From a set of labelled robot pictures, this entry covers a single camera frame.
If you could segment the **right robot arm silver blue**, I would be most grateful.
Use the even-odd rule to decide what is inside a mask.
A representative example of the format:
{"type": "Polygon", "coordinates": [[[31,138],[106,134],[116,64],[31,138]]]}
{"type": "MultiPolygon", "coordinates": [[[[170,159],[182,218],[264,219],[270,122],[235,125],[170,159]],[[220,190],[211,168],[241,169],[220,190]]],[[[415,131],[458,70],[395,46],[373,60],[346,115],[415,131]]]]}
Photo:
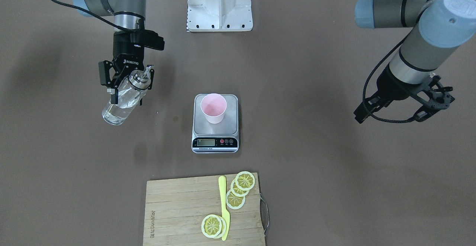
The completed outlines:
{"type": "Polygon", "coordinates": [[[164,39],[145,29],[146,0],[73,0],[80,14],[114,16],[113,60],[99,63],[100,83],[118,103],[119,86],[134,70],[144,70],[144,49],[162,51],[164,39]]]}

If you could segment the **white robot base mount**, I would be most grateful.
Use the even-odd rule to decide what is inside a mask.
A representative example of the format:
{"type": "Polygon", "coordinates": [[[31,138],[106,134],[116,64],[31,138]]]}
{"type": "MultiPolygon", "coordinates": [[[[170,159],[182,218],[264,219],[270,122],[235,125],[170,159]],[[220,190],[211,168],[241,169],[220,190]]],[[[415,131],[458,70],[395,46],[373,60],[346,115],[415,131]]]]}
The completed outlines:
{"type": "Polygon", "coordinates": [[[187,0],[190,32],[251,31],[251,0],[187,0]]]}

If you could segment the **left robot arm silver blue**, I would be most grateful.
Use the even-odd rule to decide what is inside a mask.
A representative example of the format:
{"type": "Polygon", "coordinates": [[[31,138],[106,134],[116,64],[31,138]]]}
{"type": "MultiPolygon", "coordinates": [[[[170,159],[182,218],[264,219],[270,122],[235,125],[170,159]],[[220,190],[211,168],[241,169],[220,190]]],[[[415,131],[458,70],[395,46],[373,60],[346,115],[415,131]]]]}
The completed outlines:
{"type": "Polygon", "coordinates": [[[475,34],[475,0],[358,0],[355,22],[361,28],[411,28],[390,54],[376,92],[355,110],[355,120],[413,98],[421,107],[405,122],[423,122],[449,107],[452,87],[442,86],[434,71],[475,34]]]}

